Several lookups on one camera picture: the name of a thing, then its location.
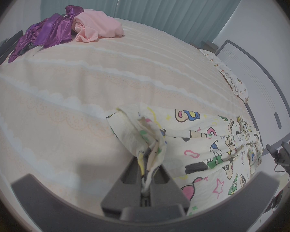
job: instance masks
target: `pink blanket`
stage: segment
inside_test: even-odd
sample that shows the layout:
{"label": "pink blanket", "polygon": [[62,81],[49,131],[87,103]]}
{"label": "pink blanket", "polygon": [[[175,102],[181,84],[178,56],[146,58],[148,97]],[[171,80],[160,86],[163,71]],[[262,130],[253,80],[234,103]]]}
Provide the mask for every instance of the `pink blanket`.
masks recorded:
{"label": "pink blanket", "polygon": [[121,23],[102,11],[85,9],[74,18],[72,29],[77,32],[76,41],[90,42],[97,38],[113,38],[124,35]]}

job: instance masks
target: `curtain fold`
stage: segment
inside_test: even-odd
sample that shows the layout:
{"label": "curtain fold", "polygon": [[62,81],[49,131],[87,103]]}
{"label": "curtain fold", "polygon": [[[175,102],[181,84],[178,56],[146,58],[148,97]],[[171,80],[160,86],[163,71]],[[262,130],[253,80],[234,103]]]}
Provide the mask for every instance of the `curtain fold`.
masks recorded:
{"label": "curtain fold", "polygon": [[139,22],[202,47],[213,41],[240,0],[42,0],[41,20],[63,14],[67,5],[104,11]]}

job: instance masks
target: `cartoon print pajamas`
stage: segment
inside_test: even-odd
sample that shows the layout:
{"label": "cartoon print pajamas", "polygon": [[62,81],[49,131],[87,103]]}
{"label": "cartoon print pajamas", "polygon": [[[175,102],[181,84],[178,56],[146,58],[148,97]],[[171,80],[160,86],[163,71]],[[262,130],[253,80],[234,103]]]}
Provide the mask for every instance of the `cartoon print pajamas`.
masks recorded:
{"label": "cartoon print pajamas", "polygon": [[142,193],[161,164],[190,200],[187,215],[233,195],[261,163],[257,129],[237,118],[194,111],[122,106],[107,117],[116,137],[138,158]]}

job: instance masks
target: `white pillow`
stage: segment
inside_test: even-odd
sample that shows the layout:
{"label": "white pillow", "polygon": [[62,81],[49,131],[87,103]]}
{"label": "white pillow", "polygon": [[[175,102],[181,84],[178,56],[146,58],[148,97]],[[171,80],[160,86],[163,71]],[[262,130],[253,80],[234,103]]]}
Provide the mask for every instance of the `white pillow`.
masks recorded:
{"label": "white pillow", "polygon": [[231,86],[233,93],[240,97],[244,103],[248,101],[248,91],[245,84],[212,52],[199,49],[213,65],[221,72]]}

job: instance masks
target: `cartoon print garment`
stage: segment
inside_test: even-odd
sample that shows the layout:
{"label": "cartoon print garment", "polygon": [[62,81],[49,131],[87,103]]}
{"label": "cartoon print garment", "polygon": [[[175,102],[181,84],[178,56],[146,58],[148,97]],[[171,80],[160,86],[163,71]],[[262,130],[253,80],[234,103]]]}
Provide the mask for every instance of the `cartoon print garment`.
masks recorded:
{"label": "cartoon print garment", "polygon": [[[259,132],[240,116],[226,118],[138,104],[121,106],[107,119],[116,137],[138,158],[143,194],[162,163],[192,201],[198,192],[196,184],[208,182],[226,188],[228,183],[229,189],[237,174],[235,183],[240,175],[248,180],[256,159],[261,160]],[[219,180],[213,180],[215,174]],[[217,189],[214,193],[224,196]]]}

